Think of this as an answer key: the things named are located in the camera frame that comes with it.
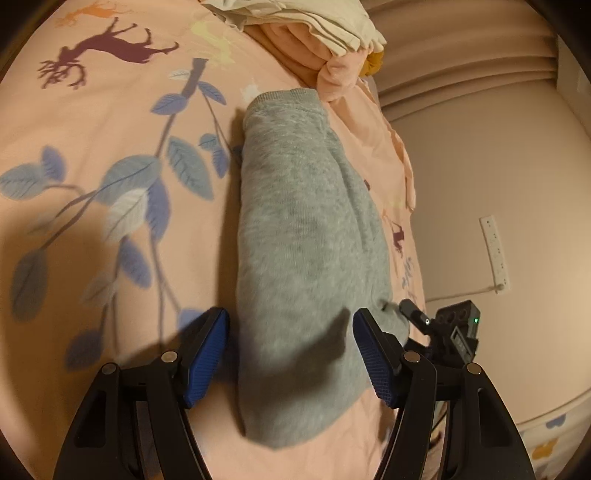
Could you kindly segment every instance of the black bracket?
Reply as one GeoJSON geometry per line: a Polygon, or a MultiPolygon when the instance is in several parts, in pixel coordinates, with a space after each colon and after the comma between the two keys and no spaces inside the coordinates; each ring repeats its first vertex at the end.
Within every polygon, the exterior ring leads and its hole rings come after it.
{"type": "Polygon", "coordinates": [[[138,401],[148,404],[164,478],[211,480],[185,408],[205,395],[228,330],[228,313],[213,308],[191,324],[178,351],[142,367],[104,365],[70,426],[54,480],[145,480],[138,401]]]}
{"type": "MultiPolygon", "coordinates": [[[[415,315],[425,327],[431,323],[415,315]]],[[[355,313],[353,334],[377,396],[400,408],[375,480],[421,478],[437,400],[450,403],[439,480],[535,480],[517,428],[480,365],[433,365],[405,351],[367,309],[355,313]]]]}

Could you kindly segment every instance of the gray fabric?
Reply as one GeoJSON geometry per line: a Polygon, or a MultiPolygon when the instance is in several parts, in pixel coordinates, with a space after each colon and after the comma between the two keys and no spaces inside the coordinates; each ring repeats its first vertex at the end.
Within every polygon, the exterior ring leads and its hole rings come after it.
{"type": "Polygon", "coordinates": [[[367,307],[401,343],[388,250],[369,193],[315,90],[268,92],[248,107],[238,230],[239,404],[246,436],[309,440],[365,388],[351,327],[367,307]]]}

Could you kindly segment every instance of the pink bedsheet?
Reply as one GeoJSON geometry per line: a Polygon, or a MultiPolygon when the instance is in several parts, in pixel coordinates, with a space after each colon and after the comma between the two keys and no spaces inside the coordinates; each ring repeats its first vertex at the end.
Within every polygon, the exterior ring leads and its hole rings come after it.
{"type": "MultiPolygon", "coordinates": [[[[235,314],[241,117],[300,81],[194,0],[68,0],[0,85],[0,429],[36,478],[104,362],[235,314]]],[[[404,146],[358,82],[326,104],[382,215],[395,300],[423,304],[404,146]]],[[[190,412],[215,479],[372,478],[391,414],[368,389],[281,451],[241,435],[235,387],[190,412]]]]}

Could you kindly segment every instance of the leaf print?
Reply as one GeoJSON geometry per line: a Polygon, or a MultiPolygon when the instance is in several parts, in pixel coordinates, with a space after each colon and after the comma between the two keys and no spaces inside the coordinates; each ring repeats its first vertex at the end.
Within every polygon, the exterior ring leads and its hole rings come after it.
{"type": "Polygon", "coordinates": [[[217,135],[204,134],[199,139],[199,146],[209,152],[213,152],[216,148],[219,148],[220,143],[217,139],[217,135]]]}
{"type": "Polygon", "coordinates": [[[136,231],[144,223],[147,210],[146,189],[133,189],[124,193],[107,214],[103,240],[108,244],[114,244],[125,235],[136,231]]]}
{"type": "Polygon", "coordinates": [[[0,175],[0,193],[11,200],[27,200],[39,195],[46,185],[40,165],[25,163],[0,175]]]}
{"type": "Polygon", "coordinates": [[[47,293],[47,253],[33,250],[17,263],[12,274],[12,314],[22,322],[37,316],[47,293]]]}
{"type": "Polygon", "coordinates": [[[149,188],[160,175],[160,162],[152,155],[125,157],[107,171],[100,183],[96,200],[113,205],[124,193],[149,188]]]}
{"type": "Polygon", "coordinates": [[[41,165],[45,177],[62,183],[66,179],[66,163],[61,154],[53,147],[46,145],[41,153],[41,165]]]}
{"type": "Polygon", "coordinates": [[[196,309],[184,309],[178,314],[177,327],[178,331],[182,332],[185,328],[193,323],[194,320],[198,319],[203,314],[202,310],[196,309]]]}
{"type": "Polygon", "coordinates": [[[171,80],[188,80],[191,72],[184,69],[175,70],[168,74],[168,78],[171,80]]]}
{"type": "Polygon", "coordinates": [[[213,151],[213,166],[216,169],[217,176],[221,179],[224,178],[226,173],[228,172],[228,165],[230,161],[226,152],[222,147],[216,148],[213,151]]]}
{"type": "Polygon", "coordinates": [[[167,93],[150,110],[157,115],[172,115],[185,110],[188,100],[180,93],[167,93]]]}
{"type": "Polygon", "coordinates": [[[168,159],[179,181],[191,192],[213,200],[209,172],[201,155],[192,145],[177,137],[168,141],[168,159]]]}
{"type": "Polygon", "coordinates": [[[141,250],[128,237],[123,237],[119,244],[119,263],[121,269],[138,287],[150,287],[152,284],[150,266],[141,250]]]}
{"type": "Polygon", "coordinates": [[[105,272],[93,278],[80,296],[80,303],[87,307],[104,307],[117,291],[116,283],[105,272]]]}
{"type": "Polygon", "coordinates": [[[70,342],[66,350],[66,369],[84,370],[100,360],[103,353],[103,336],[99,330],[86,330],[70,342]]]}
{"type": "Polygon", "coordinates": [[[158,178],[148,189],[148,210],[146,221],[150,226],[152,237],[156,241],[162,240],[170,220],[170,200],[168,192],[161,178],[158,178]]]}
{"type": "Polygon", "coordinates": [[[221,103],[222,105],[226,105],[226,99],[222,95],[222,93],[215,88],[211,83],[208,82],[197,82],[197,86],[201,93],[204,94],[206,97],[211,98],[211,100],[215,100],[217,103],[221,103]]]}
{"type": "Polygon", "coordinates": [[[27,235],[45,235],[51,231],[56,216],[45,212],[37,216],[37,218],[31,222],[27,230],[27,235]]]}
{"type": "Polygon", "coordinates": [[[240,93],[242,94],[244,104],[248,105],[261,94],[261,91],[259,90],[259,87],[256,83],[251,83],[250,85],[241,88],[240,93]]]}

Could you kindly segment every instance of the blue leaf pattern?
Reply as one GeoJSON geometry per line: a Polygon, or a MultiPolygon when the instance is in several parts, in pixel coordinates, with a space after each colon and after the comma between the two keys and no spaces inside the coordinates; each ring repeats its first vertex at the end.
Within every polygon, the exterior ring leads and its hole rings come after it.
{"type": "Polygon", "coordinates": [[[201,93],[204,94],[206,97],[211,98],[211,100],[215,100],[217,103],[221,103],[222,105],[226,105],[226,99],[222,95],[222,93],[215,88],[211,83],[208,82],[197,82],[197,86],[201,93]]]}
{"type": "Polygon", "coordinates": [[[116,162],[100,183],[98,202],[113,205],[124,193],[147,189],[160,176],[160,161],[152,155],[132,155],[116,162]]]}
{"type": "Polygon", "coordinates": [[[179,300],[166,279],[155,243],[152,243],[152,256],[148,257],[148,254],[143,252],[129,236],[144,223],[149,226],[153,242],[162,240],[167,231],[171,218],[171,199],[161,178],[164,145],[167,147],[166,156],[170,166],[182,185],[203,199],[213,199],[209,171],[211,166],[206,164],[201,156],[202,150],[194,146],[194,138],[191,145],[181,138],[170,136],[176,114],[187,108],[189,98],[197,88],[205,98],[213,123],[216,125],[215,134],[206,133],[201,136],[199,147],[212,153],[212,164],[217,176],[224,178],[228,173],[230,157],[233,158],[236,152],[224,150],[222,147],[219,121],[210,105],[211,100],[226,105],[226,99],[212,84],[199,81],[206,62],[207,59],[193,59],[191,71],[173,72],[172,77],[186,82],[183,90],[181,93],[163,95],[151,108],[152,113],[170,117],[163,124],[158,144],[156,144],[157,137],[154,138],[157,153],[132,155],[115,162],[100,180],[96,190],[87,192],[76,184],[60,185],[66,180],[68,165],[60,151],[50,145],[41,149],[41,158],[38,163],[21,164],[0,175],[0,194],[13,200],[32,199],[50,187],[64,187],[76,192],[78,197],[73,200],[66,199],[56,217],[83,202],[82,207],[78,208],[76,214],[70,216],[69,221],[63,222],[62,226],[52,232],[53,234],[48,236],[38,249],[25,254],[17,262],[9,291],[11,311],[16,321],[32,320],[43,308],[48,291],[48,250],[52,248],[51,246],[83,217],[92,202],[101,202],[110,207],[103,230],[106,232],[106,241],[119,242],[117,270],[108,274],[101,272],[97,278],[102,283],[95,279],[90,283],[90,287],[95,290],[88,293],[88,287],[83,294],[83,299],[89,295],[92,296],[90,298],[92,301],[89,302],[90,307],[102,308],[102,316],[100,326],[86,327],[71,339],[63,359],[68,371],[84,370],[93,367],[101,360],[105,348],[104,329],[107,316],[112,318],[115,335],[110,340],[113,342],[115,355],[118,353],[118,335],[116,334],[118,274],[124,274],[139,288],[150,288],[158,283],[161,307],[158,312],[158,328],[161,342],[165,321],[165,310],[162,307],[168,302],[178,312],[177,323],[181,334],[203,313],[198,309],[183,309],[179,312],[179,300]]]}
{"type": "Polygon", "coordinates": [[[33,320],[47,294],[47,253],[33,250],[17,263],[12,274],[10,298],[12,314],[22,322],[33,320]]]}
{"type": "Polygon", "coordinates": [[[184,309],[178,314],[177,327],[178,331],[182,332],[185,328],[193,323],[193,320],[198,319],[203,314],[202,310],[184,309]]]}
{"type": "Polygon", "coordinates": [[[199,146],[207,151],[214,151],[216,148],[219,148],[220,144],[217,140],[217,135],[214,134],[204,134],[199,139],[199,146]]]}
{"type": "Polygon", "coordinates": [[[45,172],[40,165],[25,163],[0,176],[0,193],[11,200],[28,200],[45,188],[45,172]]]}
{"type": "Polygon", "coordinates": [[[127,236],[119,243],[119,264],[121,265],[121,270],[138,287],[150,287],[152,284],[150,266],[142,255],[141,250],[127,236]]]}
{"type": "Polygon", "coordinates": [[[66,350],[65,364],[69,371],[84,370],[100,360],[103,338],[99,330],[86,330],[78,334],[66,350]]]}
{"type": "Polygon", "coordinates": [[[43,148],[41,153],[41,165],[45,171],[45,177],[62,183],[66,179],[66,163],[61,154],[49,145],[43,148]]]}
{"type": "Polygon", "coordinates": [[[213,200],[209,172],[201,155],[189,143],[177,137],[170,137],[168,159],[179,181],[201,198],[213,200]]]}
{"type": "Polygon", "coordinates": [[[185,110],[188,100],[179,93],[167,93],[160,97],[158,102],[150,110],[157,115],[172,115],[185,110]]]}
{"type": "Polygon", "coordinates": [[[150,226],[152,237],[156,241],[162,240],[170,220],[170,200],[168,192],[161,178],[158,178],[148,189],[148,210],[146,221],[150,226]]]}
{"type": "Polygon", "coordinates": [[[230,161],[224,149],[222,147],[216,148],[213,151],[213,166],[216,169],[217,176],[221,179],[224,178],[228,172],[229,165],[230,161]]]}

